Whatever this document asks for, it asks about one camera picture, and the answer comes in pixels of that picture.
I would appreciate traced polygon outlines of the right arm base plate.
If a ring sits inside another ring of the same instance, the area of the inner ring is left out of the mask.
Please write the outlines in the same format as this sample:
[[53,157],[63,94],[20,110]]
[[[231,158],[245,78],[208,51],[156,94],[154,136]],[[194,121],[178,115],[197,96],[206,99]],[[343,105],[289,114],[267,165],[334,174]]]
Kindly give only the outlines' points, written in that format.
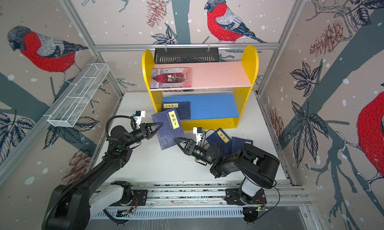
[[240,189],[226,189],[226,196],[224,200],[228,205],[266,205],[266,195],[264,189],[260,189],[256,192],[255,196],[250,197],[243,193]]

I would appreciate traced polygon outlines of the red illustrated book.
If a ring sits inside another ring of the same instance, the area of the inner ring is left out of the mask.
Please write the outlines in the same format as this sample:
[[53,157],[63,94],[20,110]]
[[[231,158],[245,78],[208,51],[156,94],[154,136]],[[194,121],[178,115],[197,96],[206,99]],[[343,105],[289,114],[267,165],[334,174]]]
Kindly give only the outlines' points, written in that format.
[[185,88],[191,86],[190,68],[157,68],[152,70],[150,89]]

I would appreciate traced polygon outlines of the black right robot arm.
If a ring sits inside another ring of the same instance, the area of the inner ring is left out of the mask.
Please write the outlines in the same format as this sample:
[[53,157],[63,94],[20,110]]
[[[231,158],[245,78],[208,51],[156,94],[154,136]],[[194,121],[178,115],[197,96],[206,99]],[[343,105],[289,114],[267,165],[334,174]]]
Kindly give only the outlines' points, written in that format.
[[238,190],[227,190],[225,201],[228,205],[266,204],[263,189],[275,186],[275,177],[280,161],[274,155],[245,143],[243,147],[230,156],[222,156],[216,145],[204,149],[189,138],[175,138],[174,142],[188,156],[202,165],[210,165],[210,173],[217,178],[240,171],[245,179]]

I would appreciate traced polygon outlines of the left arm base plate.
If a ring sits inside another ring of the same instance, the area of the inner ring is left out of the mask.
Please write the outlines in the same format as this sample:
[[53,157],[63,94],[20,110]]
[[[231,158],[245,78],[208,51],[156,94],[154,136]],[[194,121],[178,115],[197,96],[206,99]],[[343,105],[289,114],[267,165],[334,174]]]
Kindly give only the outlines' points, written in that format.
[[130,193],[123,193],[123,197],[118,202],[118,206],[145,206],[147,201],[147,195],[147,190],[131,190]]

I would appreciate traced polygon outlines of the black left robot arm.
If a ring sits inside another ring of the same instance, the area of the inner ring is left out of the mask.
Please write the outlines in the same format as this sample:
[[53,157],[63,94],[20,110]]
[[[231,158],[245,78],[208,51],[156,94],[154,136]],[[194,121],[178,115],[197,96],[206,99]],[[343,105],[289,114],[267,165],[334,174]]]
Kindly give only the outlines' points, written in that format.
[[133,199],[131,185],[128,182],[113,182],[107,190],[96,194],[96,190],[116,171],[129,161],[133,149],[144,139],[151,139],[163,126],[163,123],[136,124],[129,117],[132,132],[121,126],[109,129],[106,123],[106,138],[109,146],[103,160],[86,175],[71,185],[59,185],[51,195],[42,223],[43,230],[84,230],[89,221],[99,212],[118,201],[130,203]]

